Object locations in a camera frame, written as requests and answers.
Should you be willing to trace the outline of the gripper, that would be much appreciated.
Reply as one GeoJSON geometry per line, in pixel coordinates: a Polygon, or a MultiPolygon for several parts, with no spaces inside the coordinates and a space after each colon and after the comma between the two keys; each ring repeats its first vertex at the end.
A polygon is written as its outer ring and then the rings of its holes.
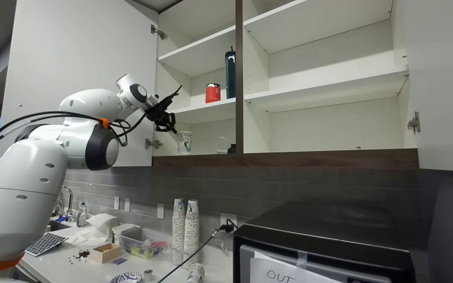
{"type": "Polygon", "coordinates": [[[175,114],[167,113],[167,108],[172,104],[172,100],[173,96],[167,96],[146,111],[146,118],[155,123],[155,131],[178,133],[175,127],[175,114]]]}

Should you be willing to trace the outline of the patterned paper coffee cup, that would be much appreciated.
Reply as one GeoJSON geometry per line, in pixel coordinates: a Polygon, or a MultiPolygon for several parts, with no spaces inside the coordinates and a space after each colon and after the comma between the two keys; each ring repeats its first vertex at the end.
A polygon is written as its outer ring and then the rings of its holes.
{"type": "Polygon", "coordinates": [[[193,263],[189,267],[189,274],[186,283],[203,283],[205,268],[200,263],[193,263]]]}
{"type": "Polygon", "coordinates": [[[192,132],[178,131],[176,136],[178,154],[180,155],[191,154],[192,132]]]}

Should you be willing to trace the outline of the white cabinet door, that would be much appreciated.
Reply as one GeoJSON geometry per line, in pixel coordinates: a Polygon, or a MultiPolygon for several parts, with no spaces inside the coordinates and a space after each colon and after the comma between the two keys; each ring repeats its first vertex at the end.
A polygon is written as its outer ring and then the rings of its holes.
{"type": "Polygon", "coordinates": [[[1,125],[130,75],[156,93],[158,13],[135,0],[17,0],[1,125]]]}
{"type": "Polygon", "coordinates": [[[453,171],[453,0],[395,0],[423,169],[453,171]]]}

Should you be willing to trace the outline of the heap of coffee beans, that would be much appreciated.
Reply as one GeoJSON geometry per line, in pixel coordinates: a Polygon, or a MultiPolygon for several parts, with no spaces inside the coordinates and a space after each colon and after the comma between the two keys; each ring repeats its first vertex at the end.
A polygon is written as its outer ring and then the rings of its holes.
{"type": "Polygon", "coordinates": [[[77,254],[74,254],[68,257],[70,265],[73,265],[74,262],[87,261],[88,256],[90,255],[90,250],[80,250],[77,254]]]}

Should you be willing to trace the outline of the red tumbler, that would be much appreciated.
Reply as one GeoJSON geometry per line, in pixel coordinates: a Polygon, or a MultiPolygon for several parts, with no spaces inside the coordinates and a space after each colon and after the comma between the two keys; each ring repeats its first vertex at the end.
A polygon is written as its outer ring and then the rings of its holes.
{"type": "Polygon", "coordinates": [[[206,86],[205,103],[214,103],[221,100],[221,85],[210,83],[206,86]]]}

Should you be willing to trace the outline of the stack of paper cups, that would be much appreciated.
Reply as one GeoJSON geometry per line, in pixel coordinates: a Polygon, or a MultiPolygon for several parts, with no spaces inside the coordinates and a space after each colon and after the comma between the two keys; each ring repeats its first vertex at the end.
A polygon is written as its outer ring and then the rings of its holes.
{"type": "Polygon", "coordinates": [[[186,206],[183,198],[174,200],[171,228],[171,260],[173,265],[179,265],[183,261],[184,233],[186,221],[186,206]]]}
{"type": "Polygon", "coordinates": [[[191,199],[187,204],[184,229],[184,247],[183,247],[183,264],[185,270],[189,270],[190,266],[199,261],[198,254],[192,256],[199,249],[200,241],[200,217],[199,217],[199,202],[191,199]]]}

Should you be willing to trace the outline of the heap of white napkins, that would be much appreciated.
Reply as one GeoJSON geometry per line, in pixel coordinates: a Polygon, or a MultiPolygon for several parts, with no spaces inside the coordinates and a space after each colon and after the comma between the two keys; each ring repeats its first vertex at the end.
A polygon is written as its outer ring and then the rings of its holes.
{"type": "Polygon", "coordinates": [[[119,226],[120,220],[110,214],[101,213],[87,219],[87,226],[80,228],[68,237],[66,243],[77,246],[99,246],[113,242],[114,227],[119,226]]]}

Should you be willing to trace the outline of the chrome tap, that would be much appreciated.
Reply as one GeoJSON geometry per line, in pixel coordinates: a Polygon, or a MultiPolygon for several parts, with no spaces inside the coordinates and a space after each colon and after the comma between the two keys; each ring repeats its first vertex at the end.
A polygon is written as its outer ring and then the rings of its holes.
{"type": "Polygon", "coordinates": [[[70,188],[67,186],[62,186],[62,189],[65,189],[69,193],[68,197],[68,205],[65,206],[65,204],[61,204],[61,209],[59,210],[59,217],[64,218],[65,222],[70,222],[72,220],[73,216],[73,192],[70,188]]]}

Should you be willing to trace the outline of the clear plastic packet container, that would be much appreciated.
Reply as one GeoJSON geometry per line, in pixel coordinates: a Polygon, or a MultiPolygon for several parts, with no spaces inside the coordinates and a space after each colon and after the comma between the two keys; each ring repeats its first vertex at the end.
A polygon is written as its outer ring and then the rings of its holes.
{"type": "Polygon", "coordinates": [[[126,253],[151,260],[167,252],[171,235],[150,229],[136,229],[119,236],[126,253]]]}

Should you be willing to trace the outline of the clear soap bottle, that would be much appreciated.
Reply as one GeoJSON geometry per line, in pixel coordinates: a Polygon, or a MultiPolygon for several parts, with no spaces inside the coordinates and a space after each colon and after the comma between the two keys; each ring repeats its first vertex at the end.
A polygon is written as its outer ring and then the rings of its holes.
{"type": "Polygon", "coordinates": [[[88,225],[88,212],[85,202],[82,202],[79,206],[77,213],[77,227],[86,227],[88,225]]]}

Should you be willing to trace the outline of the small cardboard box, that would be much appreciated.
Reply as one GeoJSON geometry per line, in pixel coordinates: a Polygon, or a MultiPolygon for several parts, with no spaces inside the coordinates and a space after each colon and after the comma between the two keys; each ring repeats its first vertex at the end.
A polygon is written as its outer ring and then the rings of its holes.
{"type": "Polygon", "coordinates": [[[123,248],[120,245],[106,243],[99,245],[89,251],[88,260],[95,263],[104,264],[113,261],[123,254],[123,248]]]}

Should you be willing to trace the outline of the sink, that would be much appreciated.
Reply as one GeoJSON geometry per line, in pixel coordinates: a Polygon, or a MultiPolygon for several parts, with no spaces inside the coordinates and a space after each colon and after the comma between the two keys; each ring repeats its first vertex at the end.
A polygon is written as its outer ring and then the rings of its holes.
{"type": "Polygon", "coordinates": [[[72,228],[72,226],[70,226],[67,222],[49,221],[46,232],[54,232],[68,228],[72,228]]]}

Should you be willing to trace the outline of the patterned paper plate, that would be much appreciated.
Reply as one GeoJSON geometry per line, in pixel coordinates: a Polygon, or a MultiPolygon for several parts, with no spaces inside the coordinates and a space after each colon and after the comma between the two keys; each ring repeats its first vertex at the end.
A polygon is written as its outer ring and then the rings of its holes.
{"type": "Polygon", "coordinates": [[[144,283],[144,278],[139,272],[124,272],[111,278],[109,283],[144,283]]]}

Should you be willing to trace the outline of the white paper sign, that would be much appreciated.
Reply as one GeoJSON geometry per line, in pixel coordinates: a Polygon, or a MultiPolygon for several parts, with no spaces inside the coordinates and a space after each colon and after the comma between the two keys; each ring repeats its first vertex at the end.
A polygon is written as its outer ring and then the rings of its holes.
{"type": "Polygon", "coordinates": [[[250,259],[250,283],[392,283],[382,276],[333,272],[328,268],[324,272],[322,275],[302,266],[283,264],[264,254],[250,259]]]}

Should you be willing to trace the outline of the microwave door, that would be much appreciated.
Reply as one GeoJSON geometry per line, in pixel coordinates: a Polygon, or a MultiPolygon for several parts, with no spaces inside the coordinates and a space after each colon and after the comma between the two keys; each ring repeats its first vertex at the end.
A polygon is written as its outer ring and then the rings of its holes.
{"type": "Polygon", "coordinates": [[[261,257],[261,254],[268,256],[269,259],[275,259],[281,261],[283,264],[302,266],[304,269],[325,275],[324,270],[326,268],[332,270],[333,272],[345,272],[347,274],[363,274],[370,276],[383,276],[376,275],[371,272],[358,272],[350,268],[335,267],[332,265],[324,265],[321,263],[310,261],[309,255],[303,251],[298,251],[296,257],[287,256],[282,253],[271,252],[261,248],[255,248],[250,245],[241,245],[237,256],[239,258],[234,261],[234,270],[233,277],[234,283],[250,283],[250,259],[254,257],[261,257]]]}

